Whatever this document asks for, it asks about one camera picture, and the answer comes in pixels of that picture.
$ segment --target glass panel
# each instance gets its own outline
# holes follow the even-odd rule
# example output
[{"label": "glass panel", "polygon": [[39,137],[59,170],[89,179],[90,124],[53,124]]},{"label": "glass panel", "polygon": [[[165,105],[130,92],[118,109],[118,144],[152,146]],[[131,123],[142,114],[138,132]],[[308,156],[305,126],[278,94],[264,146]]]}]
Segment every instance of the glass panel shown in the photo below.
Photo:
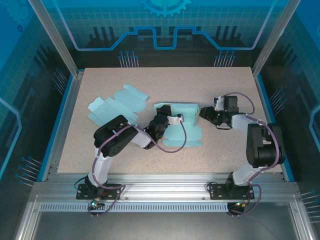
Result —
[{"label": "glass panel", "polygon": [[70,73],[28,1],[2,1],[0,20],[0,238],[12,239]]},{"label": "glass panel", "polygon": [[302,193],[320,191],[319,9],[318,1],[300,2],[261,71]]},{"label": "glass panel", "polygon": [[79,68],[252,67],[286,3],[44,1]]}]

